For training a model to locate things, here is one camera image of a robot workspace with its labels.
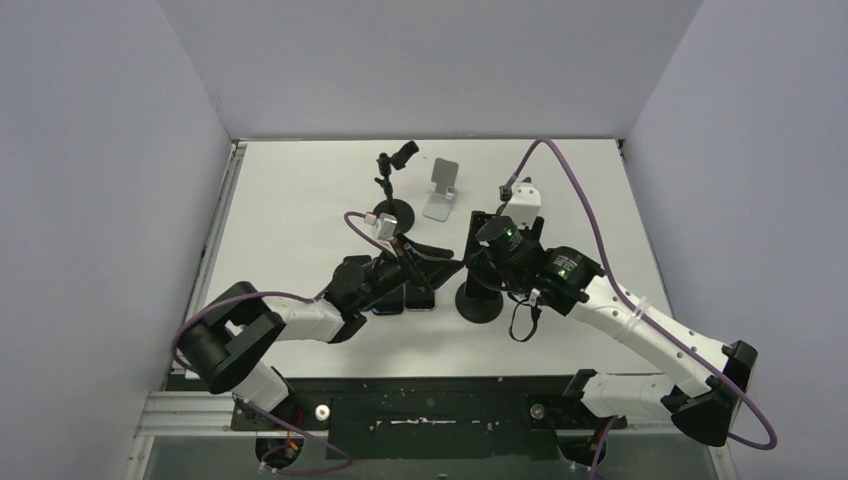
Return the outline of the clear-case phone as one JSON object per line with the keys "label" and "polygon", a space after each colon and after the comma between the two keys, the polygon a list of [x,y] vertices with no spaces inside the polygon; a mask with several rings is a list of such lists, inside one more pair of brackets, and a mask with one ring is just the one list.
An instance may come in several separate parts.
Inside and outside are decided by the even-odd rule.
{"label": "clear-case phone", "polygon": [[436,296],[433,290],[418,287],[413,283],[404,285],[404,308],[413,312],[432,311],[436,307]]}

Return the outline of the black smartphone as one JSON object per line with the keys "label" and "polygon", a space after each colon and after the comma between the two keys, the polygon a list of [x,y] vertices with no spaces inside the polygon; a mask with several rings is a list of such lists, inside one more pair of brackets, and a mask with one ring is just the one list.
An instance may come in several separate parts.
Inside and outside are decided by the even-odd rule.
{"label": "black smartphone", "polygon": [[405,290],[398,287],[376,301],[370,308],[377,316],[400,315],[405,310]]}

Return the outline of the black pole phone stand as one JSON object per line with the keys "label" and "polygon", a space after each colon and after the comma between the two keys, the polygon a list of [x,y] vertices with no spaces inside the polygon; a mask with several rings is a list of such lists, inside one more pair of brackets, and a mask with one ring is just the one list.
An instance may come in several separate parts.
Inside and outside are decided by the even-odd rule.
{"label": "black pole phone stand", "polygon": [[382,152],[376,159],[379,175],[374,178],[374,182],[381,187],[384,199],[374,207],[373,213],[377,217],[382,214],[393,216],[397,221],[396,230],[402,234],[406,234],[412,229],[415,222],[415,212],[408,202],[396,197],[391,174],[393,171],[404,169],[409,160],[418,152],[418,145],[415,141],[410,140],[392,155]]}
{"label": "black pole phone stand", "polygon": [[503,311],[501,292],[488,290],[471,281],[463,282],[455,297],[457,312],[466,321],[474,324],[493,322]]}

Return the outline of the red-edged black phone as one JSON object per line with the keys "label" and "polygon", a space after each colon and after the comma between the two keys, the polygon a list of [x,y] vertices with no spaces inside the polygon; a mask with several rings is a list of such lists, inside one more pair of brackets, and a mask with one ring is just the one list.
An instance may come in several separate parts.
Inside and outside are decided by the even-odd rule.
{"label": "red-edged black phone", "polygon": [[466,298],[473,300],[494,301],[502,299],[499,290],[490,289],[490,286],[498,286],[499,281],[496,279],[493,267],[489,264],[483,251],[483,246],[476,239],[478,231],[491,217],[491,213],[481,210],[473,210],[470,214],[463,254],[467,274],[460,292]]}

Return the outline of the white folding phone stand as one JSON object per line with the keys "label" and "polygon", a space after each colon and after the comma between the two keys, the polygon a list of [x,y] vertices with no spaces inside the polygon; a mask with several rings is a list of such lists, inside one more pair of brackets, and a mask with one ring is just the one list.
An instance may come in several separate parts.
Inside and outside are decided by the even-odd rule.
{"label": "white folding phone stand", "polygon": [[444,158],[434,160],[430,181],[432,188],[423,208],[425,218],[446,222],[453,209],[459,164]]}

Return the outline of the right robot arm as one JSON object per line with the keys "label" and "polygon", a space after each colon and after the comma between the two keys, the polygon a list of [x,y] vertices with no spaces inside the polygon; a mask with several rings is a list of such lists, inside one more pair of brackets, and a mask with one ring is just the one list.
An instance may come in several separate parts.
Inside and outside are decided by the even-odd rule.
{"label": "right robot arm", "polygon": [[671,422],[689,438],[723,446],[758,359],[743,340],[704,336],[614,285],[578,250],[544,248],[508,217],[471,215],[465,263],[489,290],[526,301],[533,317],[550,309],[608,335],[655,367],[653,373],[579,371],[563,393],[562,412],[577,427],[597,418]]}

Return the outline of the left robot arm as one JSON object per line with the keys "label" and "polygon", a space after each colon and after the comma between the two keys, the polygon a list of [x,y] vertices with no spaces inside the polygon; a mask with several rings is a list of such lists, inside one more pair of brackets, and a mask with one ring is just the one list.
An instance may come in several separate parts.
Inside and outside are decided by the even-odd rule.
{"label": "left robot arm", "polygon": [[230,393],[257,407],[268,427],[287,427],[296,415],[293,391],[262,361],[274,343],[345,342],[366,324],[365,310],[384,297],[405,286],[435,291],[464,267],[452,251],[403,234],[389,245],[367,263],[339,264],[313,299],[259,291],[248,281],[233,284],[179,328],[171,343],[175,360],[197,374],[209,393]]}

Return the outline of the black mounting base plate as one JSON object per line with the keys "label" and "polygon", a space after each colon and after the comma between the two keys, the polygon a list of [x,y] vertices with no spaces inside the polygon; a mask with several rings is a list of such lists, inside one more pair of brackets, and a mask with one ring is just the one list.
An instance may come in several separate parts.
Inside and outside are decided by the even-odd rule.
{"label": "black mounting base plate", "polygon": [[570,391],[574,378],[294,379],[272,412],[327,434],[332,459],[554,460],[587,455],[606,423]]}

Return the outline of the aluminium frame rail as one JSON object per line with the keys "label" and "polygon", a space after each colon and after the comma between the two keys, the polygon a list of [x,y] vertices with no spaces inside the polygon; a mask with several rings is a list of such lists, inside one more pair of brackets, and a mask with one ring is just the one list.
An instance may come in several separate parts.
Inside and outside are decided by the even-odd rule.
{"label": "aluminium frame rail", "polygon": [[[189,320],[206,304],[206,295],[211,283],[211,277],[214,272],[214,266],[217,259],[219,246],[223,237],[223,232],[226,225],[226,220],[229,214],[230,205],[234,196],[235,188],[238,182],[238,177],[241,165],[245,156],[249,141],[245,139],[237,139],[232,141],[229,158],[225,164],[224,176],[219,188],[214,213],[211,225],[208,229],[206,239],[201,250],[200,261],[196,271],[194,283],[192,285],[191,295],[188,300],[185,314],[181,319],[180,324]],[[143,479],[148,469],[150,454],[152,452],[157,433],[146,433],[144,431],[144,421],[148,419],[150,413],[148,408],[155,403],[154,395],[165,393],[170,375],[175,372],[177,375],[183,374],[184,371],[176,367],[175,363],[170,365],[171,369],[165,374],[165,377],[157,390],[150,392],[143,404],[142,413],[133,432],[133,439],[130,453],[127,455],[125,468],[121,475],[121,479]]]}

